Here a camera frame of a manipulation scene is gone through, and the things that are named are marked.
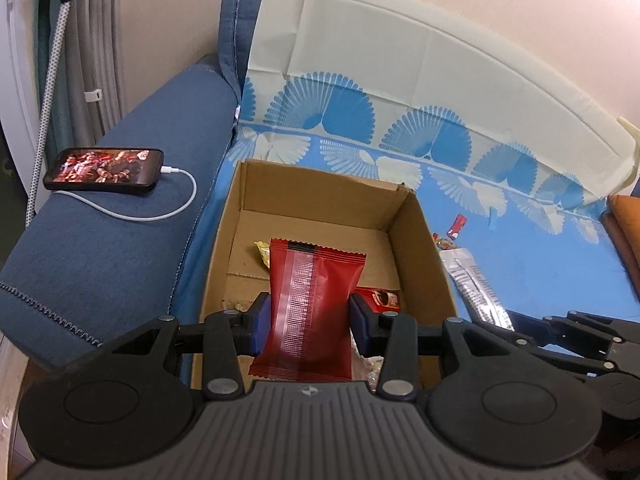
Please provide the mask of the brown cardboard box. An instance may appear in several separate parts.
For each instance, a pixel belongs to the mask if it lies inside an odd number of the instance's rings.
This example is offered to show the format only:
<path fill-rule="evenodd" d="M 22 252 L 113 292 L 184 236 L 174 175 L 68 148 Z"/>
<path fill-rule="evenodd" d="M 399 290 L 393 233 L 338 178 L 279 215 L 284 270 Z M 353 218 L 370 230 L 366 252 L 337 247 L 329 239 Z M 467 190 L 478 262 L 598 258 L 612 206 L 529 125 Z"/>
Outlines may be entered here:
<path fill-rule="evenodd" d="M 218 226 L 203 313 L 269 300 L 250 346 L 232 354 L 242 389 L 258 378 L 352 376 L 349 299 L 394 292 L 421 325 L 456 315 L 416 194 L 401 184 L 246 160 Z"/>

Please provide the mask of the yellow snack bar wrapper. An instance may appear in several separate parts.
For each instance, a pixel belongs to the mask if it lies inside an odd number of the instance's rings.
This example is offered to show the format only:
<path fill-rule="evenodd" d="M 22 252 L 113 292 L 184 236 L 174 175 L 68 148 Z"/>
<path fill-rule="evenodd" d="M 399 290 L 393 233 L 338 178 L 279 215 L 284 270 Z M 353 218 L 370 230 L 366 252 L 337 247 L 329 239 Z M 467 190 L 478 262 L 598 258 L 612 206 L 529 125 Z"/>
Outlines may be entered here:
<path fill-rule="evenodd" d="M 254 245 L 258 250 L 259 257 L 262 259 L 262 263 L 267 269 L 269 269 L 270 268 L 270 244 L 266 242 L 262 242 L 261 240 L 256 240 Z"/>

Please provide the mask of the dark red snack pouch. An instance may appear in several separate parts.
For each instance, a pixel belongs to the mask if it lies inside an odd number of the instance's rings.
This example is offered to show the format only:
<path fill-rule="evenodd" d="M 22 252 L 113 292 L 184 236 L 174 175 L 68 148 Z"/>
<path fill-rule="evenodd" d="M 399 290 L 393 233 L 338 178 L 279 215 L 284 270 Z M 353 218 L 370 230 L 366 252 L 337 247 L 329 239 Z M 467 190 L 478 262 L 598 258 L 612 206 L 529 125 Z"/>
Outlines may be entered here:
<path fill-rule="evenodd" d="M 282 238 L 269 244 L 271 328 L 250 374 L 287 382 L 349 382 L 349 296 L 367 256 Z"/>

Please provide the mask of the orange red candy bar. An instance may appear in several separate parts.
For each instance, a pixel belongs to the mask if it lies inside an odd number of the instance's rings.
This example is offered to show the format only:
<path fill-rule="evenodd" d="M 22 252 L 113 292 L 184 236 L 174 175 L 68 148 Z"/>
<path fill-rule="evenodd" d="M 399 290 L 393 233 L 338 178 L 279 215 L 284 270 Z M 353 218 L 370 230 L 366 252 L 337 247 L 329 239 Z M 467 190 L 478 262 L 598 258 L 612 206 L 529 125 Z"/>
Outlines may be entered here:
<path fill-rule="evenodd" d="M 442 237 L 437 233 L 433 234 L 434 243 L 439 250 L 457 249 L 458 245 L 447 237 Z"/>

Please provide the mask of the blue sofa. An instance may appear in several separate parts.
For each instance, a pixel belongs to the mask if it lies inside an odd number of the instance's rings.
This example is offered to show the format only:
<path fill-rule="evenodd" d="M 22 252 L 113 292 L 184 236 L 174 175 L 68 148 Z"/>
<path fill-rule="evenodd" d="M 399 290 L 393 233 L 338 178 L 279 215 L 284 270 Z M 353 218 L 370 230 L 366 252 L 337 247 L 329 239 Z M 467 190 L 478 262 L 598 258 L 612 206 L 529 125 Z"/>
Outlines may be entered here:
<path fill-rule="evenodd" d="M 250 43 L 262 0 L 221 0 L 218 47 L 102 138 L 158 148 L 176 168 L 153 191 L 54 194 L 1 271 L 1 329 L 53 370 L 159 316 L 200 316 L 239 144 Z"/>

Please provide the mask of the clear bag of pink candies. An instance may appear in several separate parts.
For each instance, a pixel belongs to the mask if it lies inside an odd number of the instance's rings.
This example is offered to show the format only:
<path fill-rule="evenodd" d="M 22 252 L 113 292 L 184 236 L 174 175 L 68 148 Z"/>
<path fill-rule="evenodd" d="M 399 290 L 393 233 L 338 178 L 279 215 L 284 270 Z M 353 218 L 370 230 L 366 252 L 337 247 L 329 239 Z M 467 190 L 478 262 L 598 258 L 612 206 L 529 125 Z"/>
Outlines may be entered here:
<path fill-rule="evenodd" d="M 354 336 L 350 336 L 350 354 L 352 355 L 352 380 L 366 382 L 369 388 L 375 391 L 384 363 L 382 356 L 374 356 L 373 358 L 362 356 Z"/>

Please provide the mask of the silver snack bar wrapper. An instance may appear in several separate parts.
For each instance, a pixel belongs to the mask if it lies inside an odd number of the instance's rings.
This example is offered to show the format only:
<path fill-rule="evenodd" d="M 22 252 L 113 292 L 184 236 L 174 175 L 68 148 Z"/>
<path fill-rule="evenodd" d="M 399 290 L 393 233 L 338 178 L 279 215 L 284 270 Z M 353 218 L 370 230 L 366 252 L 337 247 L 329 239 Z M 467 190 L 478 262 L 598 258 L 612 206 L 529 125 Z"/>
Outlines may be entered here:
<path fill-rule="evenodd" d="M 510 314 L 506 312 L 472 254 L 464 248 L 454 248 L 442 250 L 440 258 L 472 319 L 513 332 Z"/>

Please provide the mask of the orange cushion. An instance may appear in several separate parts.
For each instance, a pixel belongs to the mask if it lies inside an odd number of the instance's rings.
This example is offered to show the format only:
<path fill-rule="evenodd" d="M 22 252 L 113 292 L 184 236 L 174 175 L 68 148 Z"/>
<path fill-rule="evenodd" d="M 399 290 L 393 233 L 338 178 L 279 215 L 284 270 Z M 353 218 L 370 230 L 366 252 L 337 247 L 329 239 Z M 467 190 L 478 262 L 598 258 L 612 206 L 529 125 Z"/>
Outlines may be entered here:
<path fill-rule="evenodd" d="M 611 195 L 602 214 L 605 231 L 623 261 L 636 296 L 640 294 L 640 203 L 638 197 Z"/>

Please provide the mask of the red coffee stick sachet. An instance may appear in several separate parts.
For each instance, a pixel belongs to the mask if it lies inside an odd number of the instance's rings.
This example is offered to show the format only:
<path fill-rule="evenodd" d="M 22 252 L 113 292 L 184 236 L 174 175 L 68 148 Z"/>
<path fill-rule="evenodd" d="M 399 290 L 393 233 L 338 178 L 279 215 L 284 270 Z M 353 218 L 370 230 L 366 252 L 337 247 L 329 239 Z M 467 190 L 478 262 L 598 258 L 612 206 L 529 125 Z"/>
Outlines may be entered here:
<path fill-rule="evenodd" d="M 456 240 L 459 237 L 467 221 L 468 219 L 463 214 L 457 214 L 457 217 L 454 219 L 454 222 L 452 222 L 452 225 L 447 231 L 447 236 L 450 240 Z"/>

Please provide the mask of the red candy packet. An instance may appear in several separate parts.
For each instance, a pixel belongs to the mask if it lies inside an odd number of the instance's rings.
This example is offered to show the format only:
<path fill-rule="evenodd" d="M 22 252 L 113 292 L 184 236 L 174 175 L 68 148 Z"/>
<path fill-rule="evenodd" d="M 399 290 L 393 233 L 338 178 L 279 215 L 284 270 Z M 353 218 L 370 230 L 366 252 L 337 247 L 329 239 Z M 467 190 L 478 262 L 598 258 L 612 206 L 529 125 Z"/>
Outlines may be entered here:
<path fill-rule="evenodd" d="M 401 310 L 398 292 L 395 292 L 394 290 L 372 287 L 357 287 L 355 292 L 362 297 L 364 302 L 373 312 L 399 312 Z"/>

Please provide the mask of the small blue wrapper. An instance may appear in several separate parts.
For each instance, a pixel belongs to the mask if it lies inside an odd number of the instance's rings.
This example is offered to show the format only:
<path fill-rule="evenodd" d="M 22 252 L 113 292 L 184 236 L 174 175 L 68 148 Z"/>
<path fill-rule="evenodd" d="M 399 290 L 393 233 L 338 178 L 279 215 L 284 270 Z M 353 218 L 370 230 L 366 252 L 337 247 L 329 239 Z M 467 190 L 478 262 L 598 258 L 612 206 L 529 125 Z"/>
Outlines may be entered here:
<path fill-rule="evenodd" d="M 498 210 L 495 207 L 489 208 L 488 228 L 490 232 L 497 229 Z"/>

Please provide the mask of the black smartphone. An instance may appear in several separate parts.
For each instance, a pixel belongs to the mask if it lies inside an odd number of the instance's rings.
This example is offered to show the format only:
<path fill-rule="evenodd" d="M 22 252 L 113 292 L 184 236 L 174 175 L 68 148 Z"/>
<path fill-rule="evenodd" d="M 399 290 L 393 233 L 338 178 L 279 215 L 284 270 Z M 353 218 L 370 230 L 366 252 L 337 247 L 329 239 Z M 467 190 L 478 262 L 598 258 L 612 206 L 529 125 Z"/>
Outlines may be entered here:
<path fill-rule="evenodd" d="M 164 153 L 155 148 L 68 148 L 43 177 L 55 192 L 144 194 L 160 180 Z"/>

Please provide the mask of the grey curtain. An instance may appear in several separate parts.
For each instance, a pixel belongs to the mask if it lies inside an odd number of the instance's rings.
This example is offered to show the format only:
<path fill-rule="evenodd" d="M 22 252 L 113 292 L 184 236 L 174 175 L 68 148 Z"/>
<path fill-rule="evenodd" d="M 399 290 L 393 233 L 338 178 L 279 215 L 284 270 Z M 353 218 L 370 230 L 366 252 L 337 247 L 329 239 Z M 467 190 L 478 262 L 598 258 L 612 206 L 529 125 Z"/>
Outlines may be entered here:
<path fill-rule="evenodd" d="M 35 0 L 38 90 L 43 92 L 62 0 Z M 93 145 L 126 114 L 120 0 L 70 0 L 46 153 Z"/>

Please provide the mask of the blue white patterned cloth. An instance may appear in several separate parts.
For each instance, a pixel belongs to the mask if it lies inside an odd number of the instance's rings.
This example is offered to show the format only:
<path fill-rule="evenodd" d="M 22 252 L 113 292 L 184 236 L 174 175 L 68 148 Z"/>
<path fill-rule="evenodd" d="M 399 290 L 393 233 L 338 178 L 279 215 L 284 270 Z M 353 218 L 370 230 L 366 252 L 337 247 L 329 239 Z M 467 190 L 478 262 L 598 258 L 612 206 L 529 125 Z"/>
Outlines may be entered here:
<path fill-rule="evenodd" d="M 636 320 L 606 235 L 636 137 L 493 32 L 412 0 L 262 0 L 232 174 L 247 159 L 412 188 L 508 309 Z M 489 208 L 498 210 L 488 228 Z"/>

